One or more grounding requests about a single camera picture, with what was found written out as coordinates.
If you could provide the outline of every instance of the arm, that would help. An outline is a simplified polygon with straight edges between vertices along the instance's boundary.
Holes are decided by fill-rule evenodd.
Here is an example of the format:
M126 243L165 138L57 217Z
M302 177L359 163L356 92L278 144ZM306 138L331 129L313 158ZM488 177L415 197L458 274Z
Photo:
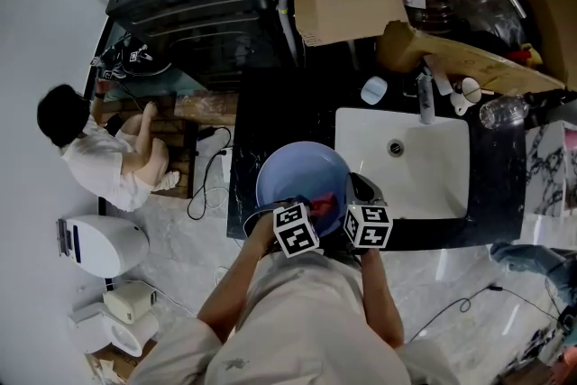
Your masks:
M158 108L152 102L149 102L142 113L141 130L136 137L135 150L136 152L125 152L123 154L123 166L121 175L130 172L135 172L144 167L151 158L152 149L152 135L151 123L152 119L158 113Z
M387 285L379 251L369 250L361 257L364 312L367 324L393 348L405 342L403 322Z
M96 125L100 125L102 121L102 104L105 101L105 95L112 87L112 82L110 80L96 80L96 95L94 101L92 102L92 107L90 108L90 114L94 117Z
M198 312L197 318L210 326L222 343L238 322L256 265L273 239L272 214L267 214L254 226L231 269Z

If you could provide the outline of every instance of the white toilet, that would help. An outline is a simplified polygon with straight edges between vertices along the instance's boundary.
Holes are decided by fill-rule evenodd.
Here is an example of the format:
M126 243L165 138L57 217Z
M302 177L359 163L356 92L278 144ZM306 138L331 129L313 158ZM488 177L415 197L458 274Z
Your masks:
M127 325L110 314L104 303L94 303L69 316L70 335L83 353L94 353L112 343L131 356L142 356L144 345L159 331L156 316L149 311Z
M123 218L83 215L59 220L60 251L80 268L100 278L115 278L147 254L146 234Z

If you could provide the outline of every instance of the white sink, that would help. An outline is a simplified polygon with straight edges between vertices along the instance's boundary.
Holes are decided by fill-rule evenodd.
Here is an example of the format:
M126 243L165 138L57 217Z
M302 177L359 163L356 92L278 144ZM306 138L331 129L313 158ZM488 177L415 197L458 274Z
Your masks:
M382 190L393 218L462 218L469 200L469 126L436 117L343 107L334 149Z

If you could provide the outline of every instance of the white appliance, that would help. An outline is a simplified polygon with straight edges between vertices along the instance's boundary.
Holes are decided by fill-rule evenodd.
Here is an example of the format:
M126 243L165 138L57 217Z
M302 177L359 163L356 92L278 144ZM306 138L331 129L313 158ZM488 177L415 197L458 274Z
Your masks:
M95 303L72 313L69 327L74 344L83 353L97 352L112 343L138 358L144 345L159 331L159 322L148 311L127 325L112 316L104 303Z
M57 222L60 255L100 278L115 278L147 254L146 234L123 218L83 215Z
M143 282L124 284L115 290L106 292L103 296L108 311L114 317L126 324L133 324L145 315L154 303L157 292Z

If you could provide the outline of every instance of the white cup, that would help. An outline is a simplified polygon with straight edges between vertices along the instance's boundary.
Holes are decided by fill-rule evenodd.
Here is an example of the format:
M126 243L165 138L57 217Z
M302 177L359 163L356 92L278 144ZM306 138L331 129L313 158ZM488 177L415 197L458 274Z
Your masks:
M467 108L481 101L481 87L474 78L464 78L460 89L455 89L451 94L451 104L457 115L464 115Z

